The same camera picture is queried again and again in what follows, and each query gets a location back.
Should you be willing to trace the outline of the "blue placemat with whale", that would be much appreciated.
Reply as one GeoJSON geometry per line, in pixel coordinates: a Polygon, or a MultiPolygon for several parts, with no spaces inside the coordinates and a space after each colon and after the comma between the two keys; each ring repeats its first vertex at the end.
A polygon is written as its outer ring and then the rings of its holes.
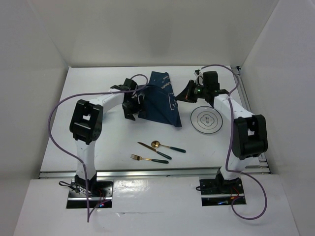
{"type": "Polygon", "coordinates": [[[151,72],[149,83],[142,90],[144,111],[139,118],[158,123],[170,124],[176,128],[182,126],[178,103],[167,72],[151,72]]]}

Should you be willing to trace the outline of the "white plate with dark rim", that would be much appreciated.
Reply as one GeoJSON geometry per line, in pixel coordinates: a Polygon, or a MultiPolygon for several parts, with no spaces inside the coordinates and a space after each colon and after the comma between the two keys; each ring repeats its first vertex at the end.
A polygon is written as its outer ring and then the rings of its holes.
{"type": "Polygon", "coordinates": [[[222,115],[210,106],[195,108],[190,115],[190,122],[202,134],[215,134],[223,126],[222,115]]]}

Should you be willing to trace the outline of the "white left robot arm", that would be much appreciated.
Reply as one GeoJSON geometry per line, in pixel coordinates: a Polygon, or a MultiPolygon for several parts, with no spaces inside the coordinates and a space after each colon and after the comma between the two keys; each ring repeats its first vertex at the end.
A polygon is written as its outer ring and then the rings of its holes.
{"type": "Polygon", "coordinates": [[[75,174],[75,184],[86,196],[97,191],[95,169],[95,144],[102,132],[103,116],[112,108],[122,105],[124,117],[135,121],[135,114],[143,111],[143,97],[139,96],[138,84],[125,79],[122,85],[114,85],[109,93],[89,101],[80,99],[70,122],[70,132],[76,143],[80,159],[75,174]]]}

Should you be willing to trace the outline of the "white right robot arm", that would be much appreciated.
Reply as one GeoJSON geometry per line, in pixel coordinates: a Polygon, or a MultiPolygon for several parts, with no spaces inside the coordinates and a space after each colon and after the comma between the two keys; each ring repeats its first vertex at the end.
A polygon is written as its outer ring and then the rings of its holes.
{"type": "Polygon", "coordinates": [[[232,90],[221,89],[216,71],[202,73],[196,70],[194,74],[196,79],[189,80],[176,100],[195,103],[199,98],[204,99],[231,122],[228,156],[215,180],[216,190],[225,193],[251,160],[267,150],[266,119],[263,115],[249,112],[232,99],[232,90]]]}

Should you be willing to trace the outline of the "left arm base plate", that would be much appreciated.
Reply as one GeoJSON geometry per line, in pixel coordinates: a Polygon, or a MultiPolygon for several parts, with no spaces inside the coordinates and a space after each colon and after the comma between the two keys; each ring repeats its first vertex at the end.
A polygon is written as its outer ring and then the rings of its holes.
{"type": "MultiPolygon", "coordinates": [[[[87,208],[86,190],[71,181],[67,183],[60,181],[59,186],[67,187],[69,189],[67,198],[67,209],[83,209],[87,208]]],[[[90,208],[111,208],[113,195],[113,181],[97,182],[92,191],[88,191],[90,208]]]]}

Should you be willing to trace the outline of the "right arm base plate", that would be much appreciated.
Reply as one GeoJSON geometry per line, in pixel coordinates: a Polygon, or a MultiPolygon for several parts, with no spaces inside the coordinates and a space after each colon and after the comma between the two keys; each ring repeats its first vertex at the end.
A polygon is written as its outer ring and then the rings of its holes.
{"type": "Polygon", "coordinates": [[[234,201],[235,205],[246,205],[243,184],[240,178],[224,184],[216,179],[200,179],[196,191],[201,194],[203,207],[228,206],[234,201]]]}

